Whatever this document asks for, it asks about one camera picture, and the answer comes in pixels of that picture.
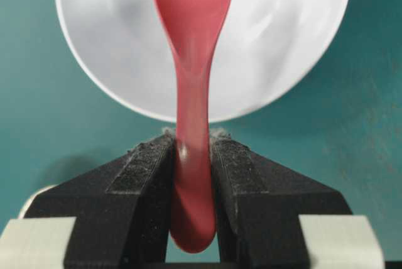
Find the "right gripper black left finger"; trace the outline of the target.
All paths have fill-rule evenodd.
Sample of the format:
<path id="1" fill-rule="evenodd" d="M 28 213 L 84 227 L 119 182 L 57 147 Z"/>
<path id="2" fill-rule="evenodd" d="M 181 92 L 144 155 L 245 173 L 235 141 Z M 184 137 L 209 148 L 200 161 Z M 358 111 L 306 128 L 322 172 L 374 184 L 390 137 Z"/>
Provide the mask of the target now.
<path id="1" fill-rule="evenodd" d="M 37 195 L 27 218 L 74 217 L 65 268 L 140 268 L 166 257 L 175 143 L 164 134 Z"/>

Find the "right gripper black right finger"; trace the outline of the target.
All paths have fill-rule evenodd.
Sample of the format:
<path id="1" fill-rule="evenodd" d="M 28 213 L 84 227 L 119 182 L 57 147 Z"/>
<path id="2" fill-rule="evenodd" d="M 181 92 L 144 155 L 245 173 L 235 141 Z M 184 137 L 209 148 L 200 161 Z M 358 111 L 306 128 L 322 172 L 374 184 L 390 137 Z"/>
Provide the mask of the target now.
<path id="1" fill-rule="evenodd" d="M 310 268 L 300 214 L 349 215 L 343 195 L 210 131 L 220 260 L 238 268 Z"/>

